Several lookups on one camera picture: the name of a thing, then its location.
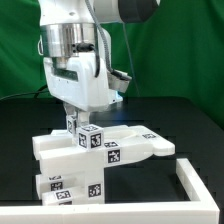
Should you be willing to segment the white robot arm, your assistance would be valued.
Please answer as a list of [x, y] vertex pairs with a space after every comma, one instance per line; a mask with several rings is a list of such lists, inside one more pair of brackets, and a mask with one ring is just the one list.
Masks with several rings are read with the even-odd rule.
[[132, 80], [111, 66], [111, 39], [104, 23], [147, 21], [161, 0], [38, 0], [39, 53], [50, 94], [64, 102], [77, 126], [92, 112], [120, 100]]

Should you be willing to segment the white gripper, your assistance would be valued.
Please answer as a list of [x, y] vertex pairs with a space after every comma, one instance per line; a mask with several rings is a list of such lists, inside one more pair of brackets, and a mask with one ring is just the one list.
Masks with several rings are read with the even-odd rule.
[[64, 101], [66, 114], [76, 116], [78, 127], [89, 124], [89, 112], [105, 110], [118, 100], [118, 94], [109, 89], [103, 60], [100, 65], [100, 74], [96, 77], [94, 53], [80, 53], [77, 57], [71, 57], [67, 61], [67, 68], [62, 71], [53, 67], [52, 58], [44, 58], [50, 94]]

